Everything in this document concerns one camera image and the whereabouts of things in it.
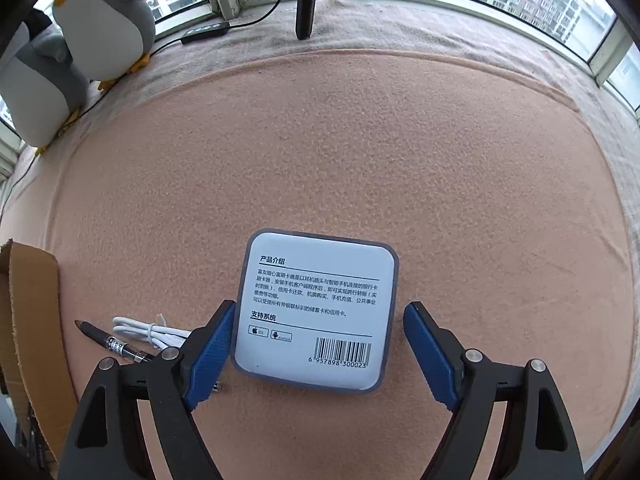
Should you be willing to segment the brown cardboard box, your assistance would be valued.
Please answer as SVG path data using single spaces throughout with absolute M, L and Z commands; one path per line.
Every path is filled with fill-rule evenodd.
M 35 413 L 56 460 L 78 400 L 67 364 L 54 255 L 15 240 L 1 247 L 1 371 L 17 421 Z

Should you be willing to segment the large grey penguin plush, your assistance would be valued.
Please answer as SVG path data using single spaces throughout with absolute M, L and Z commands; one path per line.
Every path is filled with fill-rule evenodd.
M 88 87 L 55 24 L 30 10 L 1 55 L 1 97 L 17 134 L 44 152 L 79 117 Z

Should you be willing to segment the black pen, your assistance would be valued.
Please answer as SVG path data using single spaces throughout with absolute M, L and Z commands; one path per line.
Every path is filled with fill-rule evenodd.
M 214 315 L 209 323 L 196 330 L 183 330 L 157 323 L 143 323 L 133 318 L 115 316 L 111 333 L 88 321 L 75 324 L 87 338 L 107 351 L 135 363 L 150 362 L 154 354 L 138 349 L 129 339 L 147 342 L 166 356 L 170 349 L 180 352 L 178 385 L 183 399 L 192 408 L 218 390 L 218 378 L 231 350 L 232 315 Z

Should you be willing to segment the small grey penguin plush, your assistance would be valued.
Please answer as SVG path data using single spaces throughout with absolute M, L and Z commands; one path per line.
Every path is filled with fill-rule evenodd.
M 149 64 L 155 21 L 148 0 L 53 0 L 52 13 L 78 70 L 99 90 Z

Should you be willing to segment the grey white square box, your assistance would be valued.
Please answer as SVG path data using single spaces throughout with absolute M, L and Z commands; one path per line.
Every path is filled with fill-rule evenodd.
M 384 243 L 265 229 L 248 241 L 231 355 L 250 376 L 368 393 L 382 382 L 399 260 Z

